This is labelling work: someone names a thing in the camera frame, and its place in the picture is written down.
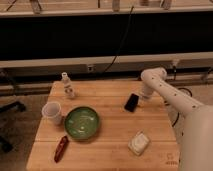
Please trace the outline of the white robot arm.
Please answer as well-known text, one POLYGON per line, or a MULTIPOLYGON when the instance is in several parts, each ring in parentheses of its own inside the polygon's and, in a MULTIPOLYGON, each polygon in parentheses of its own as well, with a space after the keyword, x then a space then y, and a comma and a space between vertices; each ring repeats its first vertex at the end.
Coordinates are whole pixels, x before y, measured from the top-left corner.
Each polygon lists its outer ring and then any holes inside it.
POLYGON ((164 68, 141 73, 140 97, 149 100, 154 91, 184 117, 178 171, 213 171, 213 105, 206 105, 165 82, 164 68))

